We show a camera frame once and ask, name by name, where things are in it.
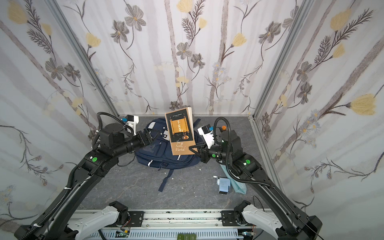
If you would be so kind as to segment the navy blue student backpack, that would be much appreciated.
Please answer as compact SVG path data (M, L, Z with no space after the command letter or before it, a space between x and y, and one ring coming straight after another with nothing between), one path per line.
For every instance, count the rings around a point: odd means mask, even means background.
M159 192L162 192L174 170L195 166L201 161L201 158L196 155L174 156L172 154L171 143L167 139L168 129L164 118L151 121L147 125L147 129L159 131L160 135L152 144L137 151L136 158L140 164L147 167L169 171L159 187Z

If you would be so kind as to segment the brown hardcover book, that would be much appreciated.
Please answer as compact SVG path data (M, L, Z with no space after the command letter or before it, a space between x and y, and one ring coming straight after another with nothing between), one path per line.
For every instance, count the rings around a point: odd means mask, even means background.
M165 114L169 141L174 156L194 155L190 150L196 144L192 108L186 107Z

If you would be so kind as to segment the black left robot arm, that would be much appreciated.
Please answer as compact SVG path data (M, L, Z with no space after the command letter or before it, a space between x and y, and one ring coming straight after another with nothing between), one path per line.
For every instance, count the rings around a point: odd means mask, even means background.
M96 148L88 152L70 172L67 185L52 204L29 226L20 226L19 240L73 240L78 230L68 222L88 193L119 162L119 157L150 145L160 133L144 129L127 138L122 131L103 129Z

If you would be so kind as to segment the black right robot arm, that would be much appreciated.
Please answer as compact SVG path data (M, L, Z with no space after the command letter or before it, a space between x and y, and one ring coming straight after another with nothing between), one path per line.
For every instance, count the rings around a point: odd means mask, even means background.
M239 224L251 224L277 240L316 240L323 226L316 216L308 216L273 183L262 165L243 151L236 132L224 131L212 146L200 143L190 150L202 161L215 159L226 165L228 174L250 185L270 207L272 213L243 201L234 212Z

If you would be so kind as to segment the small light blue box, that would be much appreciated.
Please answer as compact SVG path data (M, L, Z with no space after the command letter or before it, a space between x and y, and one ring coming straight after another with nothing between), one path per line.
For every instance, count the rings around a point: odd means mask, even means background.
M231 187L230 179L222 178L222 177L218 177L218 176L214 176L214 178L216 179L217 185L219 186L219 193L223 194L223 195L228 194L230 191L230 187Z

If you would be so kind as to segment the light teal pencil pouch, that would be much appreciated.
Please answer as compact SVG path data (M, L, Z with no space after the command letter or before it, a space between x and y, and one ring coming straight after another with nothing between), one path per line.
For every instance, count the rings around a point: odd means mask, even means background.
M221 165L221 168L224 171L225 176L230 180L231 186L234 189L234 191L238 194L247 194L247 186L245 183L240 183L238 181L235 181L228 173L226 167L224 165Z

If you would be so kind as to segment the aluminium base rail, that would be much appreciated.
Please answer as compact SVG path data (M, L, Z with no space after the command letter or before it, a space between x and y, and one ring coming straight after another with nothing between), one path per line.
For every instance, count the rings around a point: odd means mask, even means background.
M231 210L130 210L129 222L115 222L118 211L79 210L68 222L77 240L275 240L283 225L270 209L248 205L244 223Z

